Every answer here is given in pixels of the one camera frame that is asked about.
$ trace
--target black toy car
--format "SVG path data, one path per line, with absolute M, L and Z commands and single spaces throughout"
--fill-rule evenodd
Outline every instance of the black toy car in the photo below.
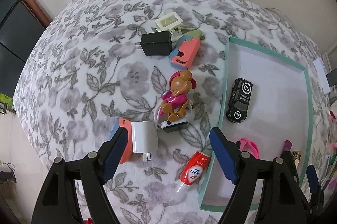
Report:
M 226 116 L 231 122 L 240 123 L 246 119 L 252 88 L 253 84 L 245 79 L 234 81 L 226 110 Z

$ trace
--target gray leaf pattern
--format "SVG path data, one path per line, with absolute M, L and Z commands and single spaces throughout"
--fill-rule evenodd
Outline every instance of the gray leaf pattern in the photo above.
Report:
M 173 189 L 195 151 L 210 148 L 208 132 L 218 122 L 230 36 L 307 67 L 314 102 L 309 162 L 318 170 L 330 137 L 329 100 L 312 63 L 319 49 L 277 15 L 245 0 L 72 0 L 31 52 L 13 100 L 27 137 L 48 168 L 56 156 L 76 160 L 97 150 L 108 140 L 116 116 L 154 119 L 176 70 L 166 58 L 146 57 L 135 43 L 156 31 L 154 20 L 171 11 L 183 19 L 183 33 L 200 29 L 205 38 L 191 67 L 198 83 L 191 98 L 195 116 L 187 129 L 159 140 L 147 165 L 136 156 L 118 166 L 105 189 L 122 224 L 212 224 L 220 218 L 190 205 L 195 204 L 193 193 L 179 199 Z M 305 185 L 302 189 L 309 192 Z M 76 191 L 85 208 L 80 183 Z M 188 213 L 179 211 L 183 202 Z

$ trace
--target red and white glue bottle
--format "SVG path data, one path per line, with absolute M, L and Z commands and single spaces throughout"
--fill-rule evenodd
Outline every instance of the red and white glue bottle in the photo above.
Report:
M 210 157 L 204 153 L 196 152 L 186 164 L 180 176 L 180 185 L 178 187 L 178 194 L 185 194 L 189 187 L 196 182 L 203 171 L 207 168 Z

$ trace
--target metal bolt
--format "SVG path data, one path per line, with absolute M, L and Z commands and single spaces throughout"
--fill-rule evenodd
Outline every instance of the metal bolt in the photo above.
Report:
M 95 158 L 97 156 L 96 152 L 90 152 L 88 153 L 88 158 Z
M 275 161 L 276 161 L 278 164 L 282 164 L 282 163 L 283 163 L 283 159 L 282 159 L 282 158 L 276 158 Z
M 61 161 L 62 161 L 62 158 L 61 158 L 61 157 L 56 157 L 56 158 L 54 159 L 54 163 L 56 163 L 56 164 L 60 163 Z
M 250 158 L 250 153 L 248 152 L 242 152 L 241 155 L 243 158 Z

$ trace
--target tiled floor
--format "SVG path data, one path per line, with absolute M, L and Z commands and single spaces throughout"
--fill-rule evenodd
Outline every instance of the tiled floor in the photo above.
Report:
M 48 173 L 31 146 L 16 115 L 0 115 L 0 161 L 14 164 L 16 188 L 14 201 L 23 217 L 31 223 L 37 196 Z

